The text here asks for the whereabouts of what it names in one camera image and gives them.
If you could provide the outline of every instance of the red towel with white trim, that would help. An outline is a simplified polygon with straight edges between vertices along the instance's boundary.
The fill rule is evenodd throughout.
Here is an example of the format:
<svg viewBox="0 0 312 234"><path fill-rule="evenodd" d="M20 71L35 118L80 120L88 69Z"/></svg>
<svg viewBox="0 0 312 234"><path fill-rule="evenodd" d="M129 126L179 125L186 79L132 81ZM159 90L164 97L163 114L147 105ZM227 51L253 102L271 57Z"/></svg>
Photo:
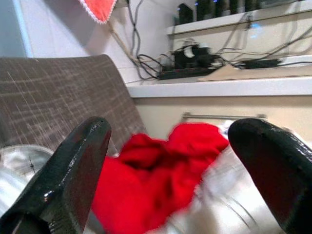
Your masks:
<svg viewBox="0 0 312 234"><path fill-rule="evenodd" d="M92 210L110 234L143 234L187 207L201 176L228 146L219 129L183 123L167 141L136 134L107 157Z"/></svg>
<svg viewBox="0 0 312 234"><path fill-rule="evenodd" d="M106 23L117 0L79 0L88 14L98 23Z"/></svg>

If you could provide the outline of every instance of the clock face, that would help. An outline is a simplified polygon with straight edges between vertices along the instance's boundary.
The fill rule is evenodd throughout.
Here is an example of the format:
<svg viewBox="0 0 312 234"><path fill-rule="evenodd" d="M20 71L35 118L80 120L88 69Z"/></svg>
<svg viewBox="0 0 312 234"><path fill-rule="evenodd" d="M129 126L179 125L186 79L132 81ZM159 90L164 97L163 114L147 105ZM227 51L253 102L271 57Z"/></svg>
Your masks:
<svg viewBox="0 0 312 234"><path fill-rule="evenodd" d="M0 166L29 181L53 154L53 151L36 145L15 145L0 149Z"/></svg>

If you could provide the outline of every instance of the white countertop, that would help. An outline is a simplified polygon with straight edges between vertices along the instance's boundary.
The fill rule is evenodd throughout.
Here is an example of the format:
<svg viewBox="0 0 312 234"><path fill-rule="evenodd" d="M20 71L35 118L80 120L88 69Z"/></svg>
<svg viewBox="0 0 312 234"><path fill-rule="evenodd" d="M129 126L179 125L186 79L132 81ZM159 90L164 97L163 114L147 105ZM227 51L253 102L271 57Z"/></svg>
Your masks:
<svg viewBox="0 0 312 234"><path fill-rule="evenodd" d="M132 98L312 95L312 77L197 82L195 78L127 83Z"/></svg>

